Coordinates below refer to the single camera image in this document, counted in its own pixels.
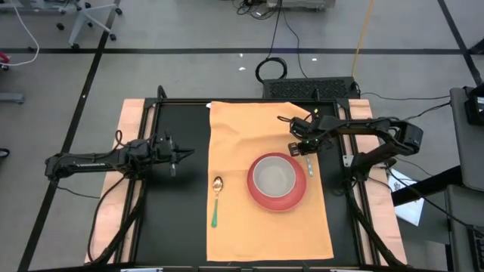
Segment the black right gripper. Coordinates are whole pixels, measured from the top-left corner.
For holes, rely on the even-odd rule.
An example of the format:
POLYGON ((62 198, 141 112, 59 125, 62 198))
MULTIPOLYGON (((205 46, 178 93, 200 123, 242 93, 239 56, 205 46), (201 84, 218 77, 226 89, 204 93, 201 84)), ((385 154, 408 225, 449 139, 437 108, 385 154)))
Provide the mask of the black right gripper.
MULTIPOLYGON (((300 142, 300 152, 302 155, 317 153, 321 150, 321 147, 324 143, 324 129, 319 128, 320 123, 321 117, 315 117, 309 124, 306 132, 303 134, 303 120, 291 119, 290 133, 295 138, 302 138, 300 142)), ((289 143, 288 150, 291 156, 300 155, 297 143, 289 143)))

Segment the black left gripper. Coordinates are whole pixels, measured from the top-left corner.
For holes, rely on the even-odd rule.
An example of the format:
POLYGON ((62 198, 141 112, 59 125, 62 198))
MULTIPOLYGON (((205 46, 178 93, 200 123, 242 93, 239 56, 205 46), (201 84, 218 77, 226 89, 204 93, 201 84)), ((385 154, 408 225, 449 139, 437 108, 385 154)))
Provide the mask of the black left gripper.
POLYGON ((194 153, 194 149, 175 148, 172 135, 168 131, 165 132, 163 137, 157 134, 153 136, 152 150, 155 153, 155 163, 168 163, 169 173, 172 177, 176 176, 176 161, 181 162, 194 153))

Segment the grey bowl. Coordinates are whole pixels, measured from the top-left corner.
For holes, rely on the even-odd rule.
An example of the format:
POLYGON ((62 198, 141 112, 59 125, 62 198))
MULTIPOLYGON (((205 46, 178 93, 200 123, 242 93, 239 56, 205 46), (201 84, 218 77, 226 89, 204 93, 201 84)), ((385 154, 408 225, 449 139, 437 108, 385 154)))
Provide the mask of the grey bowl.
POLYGON ((286 196, 295 186, 293 166, 280 156, 261 159, 253 170, 253 183, 263 195, 278 198, 286 196))

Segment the gold spoon with green handle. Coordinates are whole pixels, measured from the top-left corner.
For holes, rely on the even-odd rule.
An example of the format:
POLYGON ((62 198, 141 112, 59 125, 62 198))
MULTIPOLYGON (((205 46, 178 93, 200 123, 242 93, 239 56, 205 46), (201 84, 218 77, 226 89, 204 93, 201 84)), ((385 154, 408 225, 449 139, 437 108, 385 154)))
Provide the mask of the gold spoon with green handle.
POLYGON ((219 194, 223 189, 223 179, 221 177, 216 177, 213 181, 213 190, 215 192, 215 202, 213 209, 213 216, 211 220, 211 227, 216 228, 218 225, 218 204, 219 204, 219 194))

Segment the black computer case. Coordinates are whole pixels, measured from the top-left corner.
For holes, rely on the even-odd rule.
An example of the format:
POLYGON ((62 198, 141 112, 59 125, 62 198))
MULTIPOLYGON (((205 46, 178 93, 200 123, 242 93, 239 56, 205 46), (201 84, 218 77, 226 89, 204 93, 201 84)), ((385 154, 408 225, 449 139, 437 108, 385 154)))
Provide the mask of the black computer case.
POLYGON ((358 99, 359 93, 352 77, 267 79, 263 83, 262 97, 288 100, 358 99))

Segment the orange woven placemat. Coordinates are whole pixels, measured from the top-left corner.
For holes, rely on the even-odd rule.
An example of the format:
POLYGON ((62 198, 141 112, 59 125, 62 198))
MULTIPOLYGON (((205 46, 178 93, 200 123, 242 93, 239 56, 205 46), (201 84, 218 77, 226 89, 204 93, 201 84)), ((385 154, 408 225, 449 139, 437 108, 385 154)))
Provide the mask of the orange woven placemat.
MULTIPOLYGON (((306 193, 294 208, 272 212, 258 205, 247 189, 250 166, 267 153, 288 154, 295 137, 281 117, 301 119, 309 112, 292 103, 213 101, 208 155, 208 185, 223 179, 219 194, 218 225, 206 229, 209 261, 318 260, 334 256, 320 168, 310 177, 306 158, 295 160, 307 180, 306 193)), ((215 192, 209 187, 206 220, 211 222, 215 192)))

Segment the red bowl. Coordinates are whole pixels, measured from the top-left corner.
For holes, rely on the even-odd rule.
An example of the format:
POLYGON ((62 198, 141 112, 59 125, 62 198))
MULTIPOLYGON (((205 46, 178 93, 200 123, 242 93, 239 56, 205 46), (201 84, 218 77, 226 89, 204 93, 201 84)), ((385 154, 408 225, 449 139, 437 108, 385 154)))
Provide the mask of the red bowl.
POLYGON ((283 212, 290 210, 297 206, 303 199, 307 188, 306 176, 301 165, 292 157, 283 153, 267 153, 256 159, 250 166, 247 174, 247 189, 253 200, 266 210, 273 212, 283 212), (286 195, 278 198, 271 198, 263 195, 257 190, 253 183, 253 170, 261 159, 267 156, 280 156, 285 158, 294 168, 296 172, 296 183, 294 188, 286 195))

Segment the grey power box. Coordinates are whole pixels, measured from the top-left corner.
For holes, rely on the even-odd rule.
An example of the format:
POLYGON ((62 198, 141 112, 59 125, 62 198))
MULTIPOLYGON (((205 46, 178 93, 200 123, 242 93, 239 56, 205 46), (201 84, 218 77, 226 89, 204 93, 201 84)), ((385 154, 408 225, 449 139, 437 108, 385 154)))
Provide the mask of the grey power box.
POLYGON ((333 8, 336 0, 263 0, 268 8, 305 8, 322 11, 333 8))

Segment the white paper sheet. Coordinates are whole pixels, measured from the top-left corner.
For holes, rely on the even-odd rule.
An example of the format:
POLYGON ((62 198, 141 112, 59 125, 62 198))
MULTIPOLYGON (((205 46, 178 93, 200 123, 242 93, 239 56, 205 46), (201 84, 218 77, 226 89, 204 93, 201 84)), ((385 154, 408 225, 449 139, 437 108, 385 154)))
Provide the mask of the white paper sheet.
MULTIPOLYGON (((388 184, 392 192, 403 189, 405 186, 416 184, 415 180, 410 179, 401 172, 395 169, 390 170, 388 184)), ((396 206, 396 216, 404 221, 407 221, 414 226, 420 223, 421 213, 424 207, 424 200, 422 198, 407 202, 396 206)))

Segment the grey office chair base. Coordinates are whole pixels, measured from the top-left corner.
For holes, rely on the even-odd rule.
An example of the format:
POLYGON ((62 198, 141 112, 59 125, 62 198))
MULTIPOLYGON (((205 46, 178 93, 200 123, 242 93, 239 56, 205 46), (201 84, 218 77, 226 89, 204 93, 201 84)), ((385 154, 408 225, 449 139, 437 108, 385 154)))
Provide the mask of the grey office chair base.
POLYGON ((111 30, 110 27, 92 16, 92 12, 94 11, 107 10, 114 11, 117 15, 123 14, 122 9, 116 3, 93 7, 91 3, 87 2, 86 0, 67 0, 67 3, 64 6, 57 7, 57 11, 61 15, 76 15, 76 19, 74 20, 73 28, 71 29, 70 37, 68 39, 68 45, 73 50, 78 51, 80 49, 79 44, 76 43, 76 39, 84 25, 88 26, 89 28, 98 26, 104 32, 108 33, 108 37, 111 41, 117 40, 116 34, 111 30))

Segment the grey cart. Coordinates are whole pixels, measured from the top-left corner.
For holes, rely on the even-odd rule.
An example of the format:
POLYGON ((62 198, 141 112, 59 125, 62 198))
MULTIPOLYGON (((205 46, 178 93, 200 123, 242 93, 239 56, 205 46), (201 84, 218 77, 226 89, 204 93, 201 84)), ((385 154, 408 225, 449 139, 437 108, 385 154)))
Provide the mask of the grey cart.
POLYGON ((484 125, 467 121, 464 103, 468 97, 464 89, 452 88, 449 93, 462 181, 466 187, 484 192, 484 125))

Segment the black device with screen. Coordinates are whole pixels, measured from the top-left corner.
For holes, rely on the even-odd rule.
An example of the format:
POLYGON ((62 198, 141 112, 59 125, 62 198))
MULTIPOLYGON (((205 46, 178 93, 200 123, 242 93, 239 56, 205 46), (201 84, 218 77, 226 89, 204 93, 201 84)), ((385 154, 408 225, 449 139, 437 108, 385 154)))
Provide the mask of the black device with screen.
POLYGON ((464 108, 471 125, 484 126, 484 83, 475 88, 465 88, 467 100, 464 108))

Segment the grey cabinet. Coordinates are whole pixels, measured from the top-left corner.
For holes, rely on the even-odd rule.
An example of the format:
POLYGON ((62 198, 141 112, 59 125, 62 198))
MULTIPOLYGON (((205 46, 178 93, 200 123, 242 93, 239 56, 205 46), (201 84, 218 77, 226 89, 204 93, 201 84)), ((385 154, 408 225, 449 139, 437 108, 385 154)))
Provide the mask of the grey cabinet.
MULTIPOLYGON (((445 195, 450 215, 466 224, 480 227, 484 233, 484 192, 449 185, 445 195)), ((477 272, 473 265, 468 229, 451 219, 450 231, 454 272, 477 272)))

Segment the black metal table frame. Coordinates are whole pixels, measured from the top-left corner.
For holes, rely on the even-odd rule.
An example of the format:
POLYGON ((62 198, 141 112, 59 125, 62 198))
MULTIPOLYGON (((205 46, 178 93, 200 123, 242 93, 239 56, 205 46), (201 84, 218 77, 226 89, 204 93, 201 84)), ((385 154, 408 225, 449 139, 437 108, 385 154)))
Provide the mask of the black metal table frame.
MULTIPOLYGON (((206 259, 206 205, 209 187, 209 111, 206 99, 148 98, 144 115, 155 113, 154 131, 170 132, 177 144, 194 149, 171 176, 166 164, 155 165, 147 176, 145 207, 135 231, 130 258, 137 264, 169 267, 214 267, 206 259)), ((335 256, 329 260, 306 260, 312 266, 357 266, 372 261, 374 249, 357 225, 343 182, 344 145, 341 139, 314 155, 313 167, 321 168, 321 193, 329 210, 329 231, 335 256)))

